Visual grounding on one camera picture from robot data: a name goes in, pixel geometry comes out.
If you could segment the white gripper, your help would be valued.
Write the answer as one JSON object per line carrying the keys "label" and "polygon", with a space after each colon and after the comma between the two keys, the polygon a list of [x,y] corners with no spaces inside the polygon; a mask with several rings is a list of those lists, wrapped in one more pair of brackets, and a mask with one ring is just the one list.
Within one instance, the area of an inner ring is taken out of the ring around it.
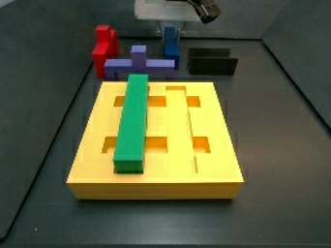
{"label": "white gripper", "polygon": [[187,2],[169,0],[135,0],[138,19],[199,21],[194,7]]}

